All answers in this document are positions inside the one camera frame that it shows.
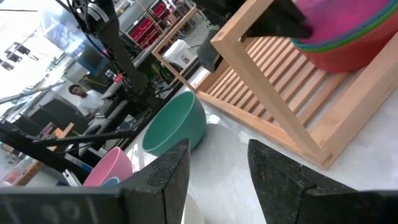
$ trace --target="blue bowl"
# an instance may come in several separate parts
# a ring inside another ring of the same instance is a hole
[[[145,133],[142,148],[160,156],[181,139],[189,138],[190,149],[202,139],[206,129],[206,114],[191,91],[172,99],[157,114]]]
[[[101,184],[101,187],[115,187],[119,185],[120,180],[117,177],[112,177]]]

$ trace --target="pink object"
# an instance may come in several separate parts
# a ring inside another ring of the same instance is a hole
[[[377,28],[344,46],[318,53],[302,52],[319,69],[348,72],[369,65],[398,32],[398,12]]]
[[[114,81],[116,83],[120,83],[123,80],[123,74],[118,74],[115,78]]]
[[[390,0],[297,0],[314,33],[303,44],[317,44],[344,35],[381,11]]]
[[[132,176],[132,165],[129,157],[119,148],[110,150],[87,177],[84,187],[99,187],[112,177],[120,181]]]

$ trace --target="pink bowl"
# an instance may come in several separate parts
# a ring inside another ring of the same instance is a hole
[[[104,181],[112,177],[124,181],[130,176],[132,176],[130,159],[119,147],[115,147],[95,166],[83,186],[99,187]]]

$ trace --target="man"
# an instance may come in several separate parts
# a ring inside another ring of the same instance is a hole
[[[101,94],[94,90],[86,92],[81,86],[73,84],[69,87],[69,92],[72,95],[80,97],[78,108],[83,116],[86,116],[90,120],[95,118],[95,113],[104,105]]]

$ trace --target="wooden frame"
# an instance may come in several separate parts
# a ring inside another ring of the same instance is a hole
[[[222,27],[212,44],[230,68],[209,74],[195,92],[304,159],[328,168],[398,87],[398,34],[366,68],[351,75],[328,74],[315,68],[289,39],[261,37],[246,46],[238,42],[271,3],[247,0]],[[316,114],[322,116],[314,120]]]
[[[178,22],[173,29],[169,30],[167,35],[163,38],[162,41],[155,47],[155,49],[152,51],[152,54],[162,63],[166,66],[167,69],[169,69],[185,86],[187,86],[191,91],[195,91],[194,87],[182,77],[182,73],[184,70],[178,72],[170,63],[168,60],[166,60],[159,52],[160,50],[168,43],[170,40],[176,35],[176,33],[182,28],[182,26],[188,22],[190,19],[194,17],[194,15],[198,12],[198,9],[196,6],[193,6],[191,10],[188,11],[188,13]]]

